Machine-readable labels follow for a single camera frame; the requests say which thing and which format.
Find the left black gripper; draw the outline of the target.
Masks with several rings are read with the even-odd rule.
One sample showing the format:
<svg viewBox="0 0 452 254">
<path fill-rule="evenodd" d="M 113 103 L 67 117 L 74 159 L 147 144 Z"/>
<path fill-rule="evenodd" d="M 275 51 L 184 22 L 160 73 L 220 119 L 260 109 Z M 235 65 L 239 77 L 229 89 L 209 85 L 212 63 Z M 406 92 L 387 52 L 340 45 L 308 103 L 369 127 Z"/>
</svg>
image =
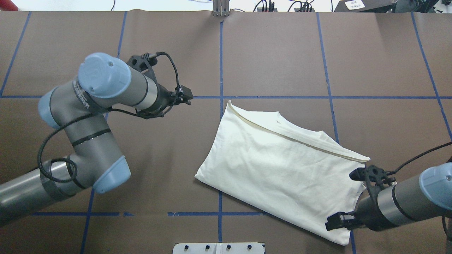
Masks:
<svg viewBox="0 0 452 254">
<path fill-rule="evenodd" d="M 136 106 L 136 113 L 143 119 L 163 117 L 175 105 L 191 105 L 193 98 L 190 88 L 183 85 L 177 85 L 175 91 L 170 92 L 162 85 L 155 84 L 155 89 L 149 87 L 145 99 Z"/>
</svg>

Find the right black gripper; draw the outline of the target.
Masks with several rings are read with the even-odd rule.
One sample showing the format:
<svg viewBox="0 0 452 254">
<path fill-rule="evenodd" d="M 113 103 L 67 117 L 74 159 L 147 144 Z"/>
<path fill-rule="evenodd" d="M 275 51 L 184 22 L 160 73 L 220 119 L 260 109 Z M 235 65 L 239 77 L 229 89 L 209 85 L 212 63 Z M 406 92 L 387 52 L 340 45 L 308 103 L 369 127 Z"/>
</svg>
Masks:
<svg viewBox="0 0 452 254">
<path fill-rule="evenodd" d="M 327 217 L 326 230 L 346 228 L 353 230 L 368 228 L 374 231 L 383 231 L 382 215 L 377 204 L 377 194 L 358 202 L 354 212 L 337 212 Z"/>
</svg>

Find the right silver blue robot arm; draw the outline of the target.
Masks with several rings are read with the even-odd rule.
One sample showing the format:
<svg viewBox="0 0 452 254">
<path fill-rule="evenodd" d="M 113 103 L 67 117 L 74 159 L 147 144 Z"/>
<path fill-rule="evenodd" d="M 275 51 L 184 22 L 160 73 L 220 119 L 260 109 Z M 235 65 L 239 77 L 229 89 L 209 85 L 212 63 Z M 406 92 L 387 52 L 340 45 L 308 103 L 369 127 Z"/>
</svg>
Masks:
<svg viewBox="0 0 452 254">
<path fill-rule="evenodd" d="M 383 231 L 436 217 L 451 217 L 451 163 L 425 169 L 397 183 L 389 173 L 374 165 L 349 174 L 365 182 L 369 196 L 351 212 L 327 218 L 326 230 L 368 228 Z"/>
</svg>

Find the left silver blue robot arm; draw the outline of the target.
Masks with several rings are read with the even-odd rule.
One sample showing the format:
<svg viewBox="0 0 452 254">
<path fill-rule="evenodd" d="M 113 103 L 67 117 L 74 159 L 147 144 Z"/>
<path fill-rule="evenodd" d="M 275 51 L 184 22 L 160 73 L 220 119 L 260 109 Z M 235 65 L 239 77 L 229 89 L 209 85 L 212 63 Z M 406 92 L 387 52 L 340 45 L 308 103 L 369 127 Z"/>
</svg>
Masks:
<svg viewBox="0 0 452 254">
<path fill-rule="evenodd" d="M 54 131 L 39 146 L 36 169 L 1 185 L 1 226 L 85 189 L 103 194 L 129 180 L 129 164 L 105 114 L 121 104 L 135 109 L 127 112 L 131 116 L 153 119 L 193 99 L 177 71 L 173 91 L 157 82 L 153 66 L 159 56 L 169 54 L 145 53 L 124 62 L 92 53 L 73 79 L 40 98 L 39 115 Z"/>
</svg>

